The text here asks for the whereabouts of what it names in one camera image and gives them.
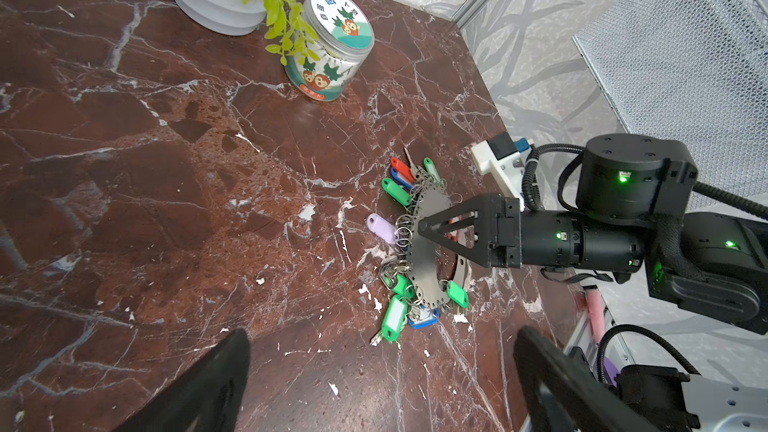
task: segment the red label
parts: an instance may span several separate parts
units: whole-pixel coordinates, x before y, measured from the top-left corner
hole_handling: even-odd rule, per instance
[[[312,97],[313,99],[317,99],[317,100],[326,99],[326,97],[323,94],[315,92],[314,90],[310,89],[309,87],[305,86],[302,83],[299,84],[299,88],[301,89],[302,92]]]

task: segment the brown marble surface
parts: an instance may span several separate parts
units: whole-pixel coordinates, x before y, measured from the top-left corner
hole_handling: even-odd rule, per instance
[[[575,289],[474,268],[469,325],[368,345],[389,158],[408,145],[467,197],[494,189],[467,146],[503,125],[453,24],[355,1],[376,46],[318,103],[259,32],[172,0],[2,0],[0,430],[110,430],[238,327],[239,430],[521,425],[515,333],[562,346]]]

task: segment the metal mesh panel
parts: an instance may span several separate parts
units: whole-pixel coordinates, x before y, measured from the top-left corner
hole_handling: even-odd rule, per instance
[[[712,186],[768,191],[768,16],[757,0],[619,0],[574,42],[629,132],[681,140]],[[693,194],[689,207],[712,202]]]

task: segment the jar lid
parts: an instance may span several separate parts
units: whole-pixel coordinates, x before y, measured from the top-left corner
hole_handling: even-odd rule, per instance
[[[357,4],[351,0],[308,1],[316,32],[326,41],[331,40],[341,51],[354,56],[367,55],[373,48],[373,29]]]

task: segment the jar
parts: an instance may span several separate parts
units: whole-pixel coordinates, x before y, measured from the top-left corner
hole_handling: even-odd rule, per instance
[[[293,85],[314,100],[338,98],[373,48],[373,29],[351,0],[304,0],[302,18],[317,32],[307,48],[319,60],[286,56],[286,74]]]

